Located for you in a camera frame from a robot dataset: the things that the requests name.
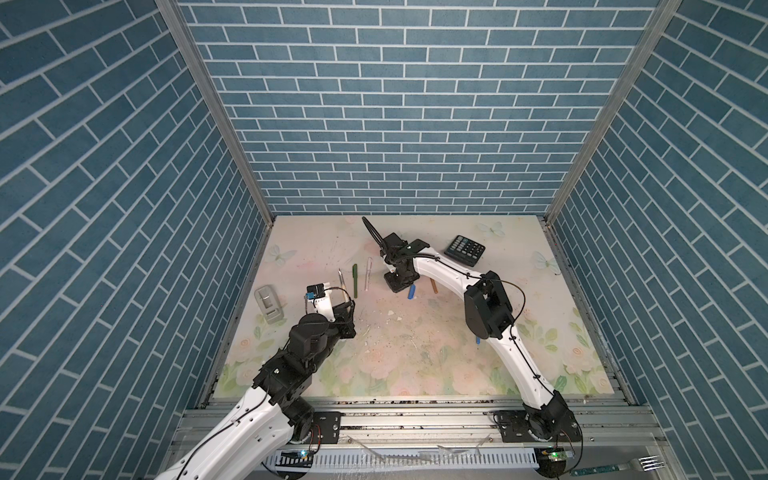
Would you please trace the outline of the pink pen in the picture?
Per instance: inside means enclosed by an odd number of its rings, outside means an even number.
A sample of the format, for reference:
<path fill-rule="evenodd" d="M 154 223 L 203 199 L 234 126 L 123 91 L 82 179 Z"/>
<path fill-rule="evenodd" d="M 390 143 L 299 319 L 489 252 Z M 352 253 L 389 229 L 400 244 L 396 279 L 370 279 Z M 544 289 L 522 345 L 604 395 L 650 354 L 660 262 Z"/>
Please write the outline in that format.
<path fill-rule="evenodd" d="M 367 263 L 366 263 L 366 270 L 365 270 L 365 276 L 364 276 L 364 291 L 369 291 L 370 288 L 370 278 L 371 273 L 373 269 L 373 258 L 368 257 Z"/>

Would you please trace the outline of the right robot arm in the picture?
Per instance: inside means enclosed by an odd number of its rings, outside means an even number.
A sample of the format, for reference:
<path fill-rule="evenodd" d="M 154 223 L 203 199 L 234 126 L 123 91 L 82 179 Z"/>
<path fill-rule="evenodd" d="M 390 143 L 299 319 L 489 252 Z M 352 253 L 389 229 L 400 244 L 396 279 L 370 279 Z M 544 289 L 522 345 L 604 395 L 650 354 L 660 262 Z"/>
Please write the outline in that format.
<path fill-rule="evenodd" d="M 502 360 L 521 395 L 529 431 L 541 441 L 560 436 L 574 439 L 581 433 L 562 394 L 544 377 L 524 346 L 516 321 L 519 314 L 493 271 L 474 271 L 485 247 L 458 235 L 440 253 L 423 240 L 412 242 L 391 233 L 372 232 L 387 265 L 384 278 L 397 293 L 421 277 L 442 285 L 464 302 L 465 320 L 476 338 L 486 341 Z"/>

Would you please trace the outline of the green pen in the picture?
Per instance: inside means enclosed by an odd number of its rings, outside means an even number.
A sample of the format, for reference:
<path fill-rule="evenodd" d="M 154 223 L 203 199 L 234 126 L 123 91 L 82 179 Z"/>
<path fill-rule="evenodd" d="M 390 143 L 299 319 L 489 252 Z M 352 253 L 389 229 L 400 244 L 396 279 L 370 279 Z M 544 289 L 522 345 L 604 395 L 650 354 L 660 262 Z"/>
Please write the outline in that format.
<path fill-rule="evenodd" d="M 352 265 L 351 273 L 353 278 L 353 298 L 356 299 L 358 297 L 358 264 Z"/>

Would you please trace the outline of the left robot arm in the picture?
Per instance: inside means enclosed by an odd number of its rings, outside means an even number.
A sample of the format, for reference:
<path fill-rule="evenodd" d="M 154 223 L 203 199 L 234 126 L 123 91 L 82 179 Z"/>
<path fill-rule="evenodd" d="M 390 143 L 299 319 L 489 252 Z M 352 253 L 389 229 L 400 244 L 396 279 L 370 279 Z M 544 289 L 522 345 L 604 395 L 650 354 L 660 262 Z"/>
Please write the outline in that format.
<path fill-rule="evenodd" d="M 314 409 L 301 395 L 338 341 L 356 335 L 352 299 L 332 306 L 323 297 L 313 306 L 235 407 L 160 479 L 244 479 L 275 451 L 308 435 Z"/>

